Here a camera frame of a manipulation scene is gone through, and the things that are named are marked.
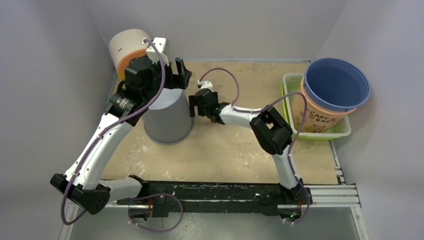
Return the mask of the large grey plastic bucket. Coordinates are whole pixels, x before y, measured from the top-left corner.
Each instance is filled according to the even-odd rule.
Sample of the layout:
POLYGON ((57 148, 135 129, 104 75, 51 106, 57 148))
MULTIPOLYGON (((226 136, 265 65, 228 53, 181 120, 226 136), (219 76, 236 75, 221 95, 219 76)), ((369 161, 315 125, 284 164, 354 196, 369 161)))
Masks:
POLYGON ((155 143, 173 145, 187 138, 194 126, 184 89, 163 89, 142 115, 144 131, 155 143))

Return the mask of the orange capybara bucket blue rim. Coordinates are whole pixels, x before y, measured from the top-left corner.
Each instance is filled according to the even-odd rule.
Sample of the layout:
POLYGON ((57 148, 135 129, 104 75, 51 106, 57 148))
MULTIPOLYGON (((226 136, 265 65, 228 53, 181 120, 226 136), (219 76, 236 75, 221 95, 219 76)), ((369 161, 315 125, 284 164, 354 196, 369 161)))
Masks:
POLYGON ((323 133, 362 106, 371 96, 366 75, 338 58, 321 58, 304 72, 292 100, 294 127, 301 132, 323 133))

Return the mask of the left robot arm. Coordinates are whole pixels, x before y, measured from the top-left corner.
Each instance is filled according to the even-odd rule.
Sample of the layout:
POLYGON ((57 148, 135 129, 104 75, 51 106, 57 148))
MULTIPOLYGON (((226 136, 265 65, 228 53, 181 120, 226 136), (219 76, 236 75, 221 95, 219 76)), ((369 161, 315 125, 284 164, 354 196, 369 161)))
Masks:
POLYGON ((149 191, 143 180, 129 175, 118 180, 102 180, 101 175, 111 156, 139 119, 164 90, 185 90, 192 72, 182 58, 175 59, 177 73, 166 60, 147 55, 133 57, 124 69, 124 79, 110 97, 100 123, 74 164, 65 173, 56 173, 50 184, 62 193, 61 214, 67 201, 85 212, 99 213, 109 202, 131 199, 146 203, 149 191))

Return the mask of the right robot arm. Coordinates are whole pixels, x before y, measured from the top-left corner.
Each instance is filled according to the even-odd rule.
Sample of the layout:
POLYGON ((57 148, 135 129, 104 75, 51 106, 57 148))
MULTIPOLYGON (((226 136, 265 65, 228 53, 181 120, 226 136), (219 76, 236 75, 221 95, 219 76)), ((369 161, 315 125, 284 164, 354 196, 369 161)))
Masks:
POLYGON ((292 138, 293 130, 272 105, 264 109, 236 109, 228 102, 219 102, 218 93, 209 89, 201 89, 190 95, 188 102, 191 117, 198 115, 216 124, 236 125, 252 130, 260 147, 274 161, 282 187, 282 200, 292 204, 303 192, 307 202, 310 202, 311 194, 296 173, 292 161, 291 149, 295 141, 292 138))

